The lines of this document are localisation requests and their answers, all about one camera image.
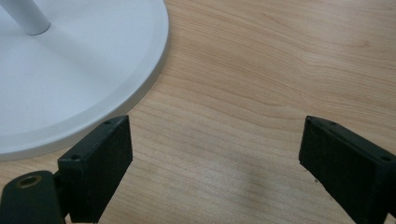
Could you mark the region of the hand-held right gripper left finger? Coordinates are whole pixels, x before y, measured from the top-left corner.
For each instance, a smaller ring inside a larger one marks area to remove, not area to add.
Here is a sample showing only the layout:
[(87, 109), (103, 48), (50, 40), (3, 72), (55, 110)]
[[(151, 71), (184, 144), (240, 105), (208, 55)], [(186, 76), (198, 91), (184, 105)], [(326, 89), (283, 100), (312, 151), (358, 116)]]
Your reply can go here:
[(133, 161), (127, 116), (109, 119), (58, 159), (67, 213), (75, 223), (96, 223)]

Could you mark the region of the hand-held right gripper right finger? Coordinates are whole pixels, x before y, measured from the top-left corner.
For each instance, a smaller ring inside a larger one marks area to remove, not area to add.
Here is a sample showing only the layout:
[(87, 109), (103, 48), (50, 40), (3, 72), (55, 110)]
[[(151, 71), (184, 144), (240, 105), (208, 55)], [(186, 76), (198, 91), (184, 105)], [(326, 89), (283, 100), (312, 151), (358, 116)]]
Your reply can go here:
[(396, 155), (334, 121), (308, 116), (299, 161), (357, 224), (396, 217)]

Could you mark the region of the white round lamp stand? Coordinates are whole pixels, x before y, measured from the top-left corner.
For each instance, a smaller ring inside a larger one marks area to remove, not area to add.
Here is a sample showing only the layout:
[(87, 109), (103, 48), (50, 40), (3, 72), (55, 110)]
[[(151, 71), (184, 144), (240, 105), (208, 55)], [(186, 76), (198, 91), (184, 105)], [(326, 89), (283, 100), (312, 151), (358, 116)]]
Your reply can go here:
[(74, 145), (127, 113), (165, 64), (164, 0), (34, 0), (50, 22), (28, 35), (0, 6), (0, 161)]

